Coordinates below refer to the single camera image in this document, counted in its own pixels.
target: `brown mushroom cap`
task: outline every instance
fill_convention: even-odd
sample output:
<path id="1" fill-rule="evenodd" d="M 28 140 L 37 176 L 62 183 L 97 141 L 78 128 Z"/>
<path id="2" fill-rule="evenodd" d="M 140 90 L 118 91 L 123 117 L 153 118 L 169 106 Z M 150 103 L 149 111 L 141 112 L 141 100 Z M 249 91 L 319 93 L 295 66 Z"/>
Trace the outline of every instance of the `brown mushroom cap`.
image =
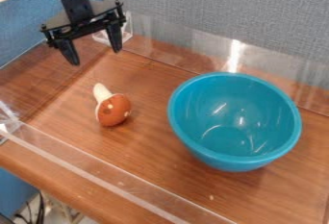
<path id="1" fill-rule="evenodd" d="M 98 120 L 102 126 L 110 127 L 119 124 L 130 115 L 131 102 L 118 93 L 105 100 L 98 108 Z"/>

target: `floor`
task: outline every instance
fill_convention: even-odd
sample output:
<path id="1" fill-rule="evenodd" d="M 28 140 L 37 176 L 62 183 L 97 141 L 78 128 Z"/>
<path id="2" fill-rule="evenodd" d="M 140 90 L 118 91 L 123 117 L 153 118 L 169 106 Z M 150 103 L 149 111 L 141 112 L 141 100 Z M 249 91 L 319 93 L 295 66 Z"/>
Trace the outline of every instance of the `floor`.
<path id="1" fill-rule="evenodd" d="M 38 209 L 39 209 L 39 196 L 37 196 L 31 201 L 30 201 L 30 208 L 33 212 L 33 220 L 34 223 L 37 221 L 37 216 L 38 216 Z M 26 207 L 22 212 L 22 216 L 30 220 L 30 213 L 28 213 L 28 208 Z M 16 218 L 15 220 L 16 224 L 26 224 L 26 222 Z M 67 219 L 65 212 L 59 209 L 53 207 L 50 204 L 47 204 L 46 208 L 46 223 L 45 224 L 71 224 L 70 220 Z M 79 224 L 98 224 L 94 220 L 90 218 L 85 217 Z"/>

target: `mushroom stem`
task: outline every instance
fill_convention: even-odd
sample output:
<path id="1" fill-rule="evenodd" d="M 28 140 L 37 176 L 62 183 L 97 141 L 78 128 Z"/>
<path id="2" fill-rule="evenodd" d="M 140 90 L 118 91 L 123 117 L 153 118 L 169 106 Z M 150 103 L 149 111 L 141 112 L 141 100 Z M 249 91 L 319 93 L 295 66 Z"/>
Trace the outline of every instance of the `mushroom stem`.
<path id="1" fill-rule="evenodd" d="M 94 87 L 94 97 L 101 104 L 105 100 L 107 100 L 113 96 L 113 93 L 109 91 L 106 86 L 98 83 Z"/>

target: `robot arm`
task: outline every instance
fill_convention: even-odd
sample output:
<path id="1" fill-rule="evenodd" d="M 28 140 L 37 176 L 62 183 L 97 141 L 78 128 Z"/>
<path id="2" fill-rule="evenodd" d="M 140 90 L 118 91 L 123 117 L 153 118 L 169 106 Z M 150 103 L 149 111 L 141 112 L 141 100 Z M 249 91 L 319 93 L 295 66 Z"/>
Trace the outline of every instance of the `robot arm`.
<path id="1" fill-rule="evenodd" d="M 126 22 L 122 3 L 114 6 L 107 2 L 90 0 L 61 0 L 65 12 L 55 16 L 42 26 L 42 32 L 49 39 L 50 47 L 61 50 L 73 65 L 81 64 L 74 39 L 101 30 L 106 30 L 114 51 L 122 48 L 121 27 Z"/>

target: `toy mushroom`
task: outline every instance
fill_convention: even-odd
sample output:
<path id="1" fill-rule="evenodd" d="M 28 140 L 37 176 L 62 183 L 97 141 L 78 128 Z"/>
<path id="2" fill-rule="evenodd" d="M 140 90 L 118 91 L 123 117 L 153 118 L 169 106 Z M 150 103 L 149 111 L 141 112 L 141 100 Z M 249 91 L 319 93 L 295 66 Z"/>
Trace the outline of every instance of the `toy mushroom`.
<path id="1" fill-rule="evenodd" d="M 98 83 L 94 87 L 94 97 L 98 101 L 95 114 L 101 125 L 110 127 L 123 122 L 131 112 L 131 103 L 126 95 L 113 94 L 105 85 Z"/>

